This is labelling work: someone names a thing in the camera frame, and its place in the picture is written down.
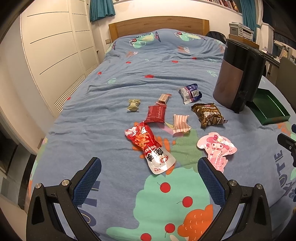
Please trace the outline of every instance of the snack wrapper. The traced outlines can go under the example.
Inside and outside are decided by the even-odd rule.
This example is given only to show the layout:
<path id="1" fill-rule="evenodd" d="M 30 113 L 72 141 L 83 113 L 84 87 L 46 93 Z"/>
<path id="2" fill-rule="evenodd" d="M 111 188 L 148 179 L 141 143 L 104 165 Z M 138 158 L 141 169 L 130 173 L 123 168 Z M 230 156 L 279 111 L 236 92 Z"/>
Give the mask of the snack wrapper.
<path id="1" fill-rule="evenodd" d="M 194 104 L 191 110 L 197 115 L 201 122 L 201 128 L 203 129 L 205 129 L 206 126 L 227 123 L 227 120 L 224 119 L 214 103 Z"/>
<path id="2" fill-rule="evenodd" d="M 171 94 L 161 94 L 156 104 L 166 104 L 171 96 Z"/>
<path id="3" fill-rule="evenodd" d="M 141 100 L 132 99 L 132 100 L 128 100 L 128 102 L 130 103 L 130 105 L 128 106 L 127 110 L 137 111 L 139 109 L 138 105 L 141 103 Z"/>
<path id="4" fill-rule="evenodd" d="M 161 174 L 168 170 L 176 159 L 155 140 L 150 127 L 141 122 L 127 129 L 124 134 L 133 144 L 141 147 L 147 160 L 148 166 L 154 174 Z"/>
<path id="5" fill-rule="evenodd" d="M 148 108 L 148 114 L 144 122 L 164 122 L 166 105 L 152 105 Z"/>
<path id="6" fill-rule="evenodd" d="M 217 132 L 210 132 L 203 136 L 197 142 L 197 147 L 205 149 L 207 158 L 216 168 L 216 170 L 224 172 L 228 160 L 224 157 L 231 155 L 237 151 L 237 148 L 226 137 L 220 136 Z"/>
<path id="7" fill-rule="evenodd" d="M 196 102 L 202 97 L 202 93 L 197 89 L 197 87 L 197 84 L 192 84 L 179 89 L 179 93 L 183 97 L 184 104 Z"/>
<path id="8" fill-rule="evenodd" d="M 191 126 L 186 123 L 188 117 L 189 115 L 174 115 L 173 134 L 191 129 Z"/>

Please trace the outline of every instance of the wardrobe door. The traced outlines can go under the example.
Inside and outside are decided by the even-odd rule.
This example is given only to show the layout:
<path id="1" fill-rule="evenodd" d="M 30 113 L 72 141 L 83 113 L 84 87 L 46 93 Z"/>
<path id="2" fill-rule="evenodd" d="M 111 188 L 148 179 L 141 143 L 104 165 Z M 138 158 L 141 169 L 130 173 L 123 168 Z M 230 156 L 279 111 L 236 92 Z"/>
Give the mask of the wardrobe door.
<path id="1" fill-rule="evenodd" d="M 88 75 L 98 66 L 99 60 L 94 47 L 86 3 L 83 0 L 68 0 L 68 6 L 78 56 L 85 74 Z"/>
<path id="2" fill-rule="evenodd" d="M 67 0 L 35 0 L 21 15 L 22 42 L 28 66 L 55 117 L 86 77 L 71 21 Z M 87 64 L 87 67 L 94 65 L 93 62 Z"/>

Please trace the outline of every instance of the blue bed sheet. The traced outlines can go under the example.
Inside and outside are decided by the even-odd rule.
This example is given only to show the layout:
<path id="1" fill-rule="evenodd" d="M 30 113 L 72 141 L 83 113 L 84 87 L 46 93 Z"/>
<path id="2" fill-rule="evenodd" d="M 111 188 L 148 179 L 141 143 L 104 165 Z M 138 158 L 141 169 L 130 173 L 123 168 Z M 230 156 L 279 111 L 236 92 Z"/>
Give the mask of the blue bed sheet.
<path id="1" fill-rule="evenodd" d="M 197 171 L 197 161 L 207 156 L 196 147 L 198 139 L 218 132 L 237 147 L 227 156 L 228 179 L 240 185 L 264 186 L 271 210 L 272 228 L 284 227 L 294 207 L 296 171 L 290 153 L 277 144 L 281 132 L 296 139 L 291 124 L 296 115 L 282 94 L 266 78 L 269 89 L 291 114 L 289 122 L 262 126 L 246 107 L 240 114 L 218 104 L 213 90 L 225 45 L 212 38 L 160 29 L 125 36 L 111 44 L 103 63 L 66 101 L 48 133 L 31 174 L 30 188 L 38 182 L 57 185 L 93 157 L 102 161 L 102 172 L 85 203 L 78 207 L 103 241 L 197 240 L 218 213 Z M 184 105 L 178 89 L 197 83 L 198 103 L 214 102 L 228 123 L 201 129 Z M 170 93 L 165 123 L 151 123 L 157 141 L 176 158 L 176 166 L 153 175 L 124 130 L 145 120 L 148 106 Z M 127 111 L 129 99 L 141 99 L 137 112 Z M 187 134 L 173 135 L 173 115 L 190 115 Z M 73 233 L 58 210 L 67 234 Z M 231 235 L 240 212 L 225 237 Z"/>

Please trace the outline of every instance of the blue gripper pad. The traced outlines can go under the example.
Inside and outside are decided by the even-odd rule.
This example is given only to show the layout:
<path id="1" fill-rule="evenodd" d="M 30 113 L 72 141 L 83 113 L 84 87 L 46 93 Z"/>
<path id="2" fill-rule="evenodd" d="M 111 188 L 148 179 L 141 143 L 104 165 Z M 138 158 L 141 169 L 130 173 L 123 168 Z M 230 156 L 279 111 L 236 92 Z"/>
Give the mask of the blue gripper pad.
<path id="1" fill-rule="evenodd" d="M 75 207 L 82 205 L 84 203 L 92 186 L 94 185 L 99 174 L 101 173 L 101 170 L 102 163 L 101 160 L 97 158 L 73 190 L 72 201 Z"/>
<path id="2" fill-rule="evenodd" d="M 197 163 L 197 169 L 214 203 L 223 207 L 226 202 L 225 190 L 202 158 Z"/>

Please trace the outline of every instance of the green tray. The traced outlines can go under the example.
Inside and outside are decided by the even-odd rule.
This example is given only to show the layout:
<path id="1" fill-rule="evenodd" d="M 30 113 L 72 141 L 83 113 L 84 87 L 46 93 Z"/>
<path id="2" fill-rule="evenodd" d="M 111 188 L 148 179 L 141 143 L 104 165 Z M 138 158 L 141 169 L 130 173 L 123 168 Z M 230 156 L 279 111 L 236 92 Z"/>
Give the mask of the green tray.
<path id="1" fill-rule="evenodd" d="M 262 125 L 288 121 L 290 114 L 278 99 L 265 89 L 257 89 L 252 102 L 247 106 L 253 111 Z"/>

